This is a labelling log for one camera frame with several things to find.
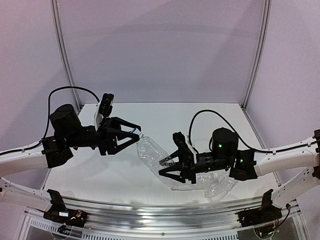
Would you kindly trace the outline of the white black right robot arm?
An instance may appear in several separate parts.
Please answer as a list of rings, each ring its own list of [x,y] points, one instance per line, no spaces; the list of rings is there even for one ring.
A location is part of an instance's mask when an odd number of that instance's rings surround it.
[[[266,193],[267,201],[283,208],[290,201],[320,184],[320,132],[298,145],[283,149],[272,148],[239,150],[239,135],[221,127],[213,131],[209,152],[197,153],[185,140],[181,132],[173,134],[177,150],[170,155],[178,158],[174,165],[159,170],[159,175],[180,183],[196,183],[196,175],[218,170],[227,170],[229,177],[238,181],[254,180],[258,177],[287,169],[303,170],[277,190]]]

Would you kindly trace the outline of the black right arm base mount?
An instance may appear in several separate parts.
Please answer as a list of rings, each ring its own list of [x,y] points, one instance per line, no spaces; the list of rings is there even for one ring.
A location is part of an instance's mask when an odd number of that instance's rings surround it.
[[[273,227],[275,230],[287,220],[291,212],[291,201],[284,193],[280,193],[280,190],[274,193],[274,190],[270,189],[262,195],[259,207],[239,211],[238,221],[243,228],[276,221]]]

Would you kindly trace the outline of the white blue bottle cap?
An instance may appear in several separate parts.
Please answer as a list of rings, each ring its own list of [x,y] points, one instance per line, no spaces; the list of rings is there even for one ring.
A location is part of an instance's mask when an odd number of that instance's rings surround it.
[[[136,135],[139,135],[140,134],[140,130],[138,128],[134,128],[130,131],[130,133],[132,134],[136,134]]]

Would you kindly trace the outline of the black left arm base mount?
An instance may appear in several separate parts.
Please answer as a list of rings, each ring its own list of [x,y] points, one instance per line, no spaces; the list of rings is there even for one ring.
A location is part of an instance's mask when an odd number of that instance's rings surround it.
[[[56,190],[48,189],[51,207],[43,214],[43,218],[61,224],[57,232],[69,235],[72,227],[84,228],[88,213],[80,209],[67,208],[62,196]]]

